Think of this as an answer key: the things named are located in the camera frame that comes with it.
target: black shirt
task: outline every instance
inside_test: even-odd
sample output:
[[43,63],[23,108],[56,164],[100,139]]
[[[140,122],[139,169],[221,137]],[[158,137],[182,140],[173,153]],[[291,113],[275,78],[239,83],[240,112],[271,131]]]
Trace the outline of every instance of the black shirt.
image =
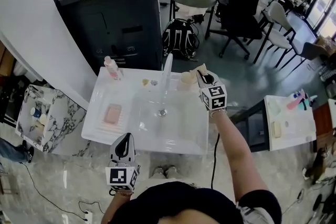
[[240,208],[245,209],[240,210],[231,200],[216,190],[194,188],[182,182],[171,182],[151,187],[137,199],[122,205],[114,214],[110,224],[157,224],[160,218],[176,216],[186,209],[202,212],[220,224],[243,224],[243,215],[249,215],[255,208],[266,211],[275,224],[281,224],[281,208],[278,200],[267,190],[251,191],[245,194],[238,204]]

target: sink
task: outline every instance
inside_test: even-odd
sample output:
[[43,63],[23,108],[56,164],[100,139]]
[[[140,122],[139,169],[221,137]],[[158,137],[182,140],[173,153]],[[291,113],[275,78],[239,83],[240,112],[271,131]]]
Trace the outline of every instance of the sink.
[[[138,91],[132,101],[130,123],[138,150],[203,155],[207,151],[208,115],[194,92]],[[165,116],[158,115],[163,105]]]

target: power strip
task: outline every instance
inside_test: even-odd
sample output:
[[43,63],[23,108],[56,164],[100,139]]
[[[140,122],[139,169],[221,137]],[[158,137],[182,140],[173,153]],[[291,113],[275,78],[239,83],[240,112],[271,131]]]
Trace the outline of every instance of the power strip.
[[88,220],[88,221],[85,221],[85,223],[92,224],[93,213],[88,210],[85,210],[85,218]]

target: floor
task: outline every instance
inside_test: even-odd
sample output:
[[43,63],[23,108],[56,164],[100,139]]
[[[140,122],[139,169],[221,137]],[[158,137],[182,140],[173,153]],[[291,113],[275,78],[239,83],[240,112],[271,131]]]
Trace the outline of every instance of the floor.
[[[168,16],[169,6],[162,7],[162,27],[168,22]],[[289,19],[298,33],[297,39],[299,41],[305,42],[313,39],[308,27],[299,18],[290,15]],[[186,71],[206,63],[209,70],[217,73],[223,79],[227,88],[228,102],[236,106],[250,107],[267,94],[287,96],[301,88],[305,89],[310,95],[317,94],[320,104],[326,101],[325,90],[315,71],[319,66],[318,62],[303,64],[297,70],[291,72],[294,66],[299,63],[300,59],[297,57],[292,64],[279,71],[274,68],[274,65],[281,53],[273,53],[271,50],[267,54],[263,52],[257,64],[253,65],[252,61],[260,47],[260,40],[252,42],[248,47],[251,52],[251,58],[248,61],[244,60],[244,52],[234,43],[227,48],[224,57],[221,59],[218,54],[226,37],[212,34],[207,41],[204,41],[207,20],[208,15],[206,15],[205,22],[198,26],[198,37],[201,41],[196,55],[198,62],[175,59],[173,71]],[[21,143],[21,139],[15,134],[14,129],[7,125],[0,125],[0,137],[14,145]],[[137,184],[147,180],[154,167],[174,164],[183,176],[189,178],[195,184],[210,187],[216,137],[216,128],[211,124],[209,127],[209,150],[204,158],[138,152],[136,160],[141,165],[141,174],[138,177]],[[75,212],[82,217],[84,217],[84,214],[78,207],[78,201],[99,201],[103,211],[106,210],[111,201],[104,173],[104,168],[109,161],[109,147],[94,143],[91,150],[94,155],[93,158],[67,157],[36,152],[33,162],[28,165],[35,186],[41,194],[60,208]],[[294,204],[286,212],[283,223],[306,222],[311,216],[311,209],[318,193],[328,191],[327,186],[322,189],[319,189],[319,186],[311,188],[302,179],[302,168],[313,160],[310,145],[305,144],[274,152],[253,153],[253,157],[263,180],[278,198],[283,211],[296,200],[300,189],[305,189],[306,194],[303,201]],[[34,190],[28,171],[23,165],[7,160],[2,160],[2,162],[6,170],[15,175],[19,195],[0,196],[1,207],[19,212],[27,223],[29,221],[36,224],[67,223],[66,218],[68,218],[69,223],[84,223],[72,214],[61,212],[40,197]],[[66,186],[64,183],[65,170],[67,171]],[[217,150],[214,188],[234,200],[229,165],[221,145]],[[97,204],[91,206],[81,204],[81,207],[82,209],[92,210],[93,223],[100,223],[102,213],[99,211]]]

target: small bottle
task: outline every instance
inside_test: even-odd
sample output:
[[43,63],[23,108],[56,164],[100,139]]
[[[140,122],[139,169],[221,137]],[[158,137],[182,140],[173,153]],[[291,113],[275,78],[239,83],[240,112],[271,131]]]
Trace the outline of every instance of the small bottle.
[[113,79],[121,80],[123,75],[118,65],[116,64],[116,61],[112,60],[110,56],[106,56],[104,65]]

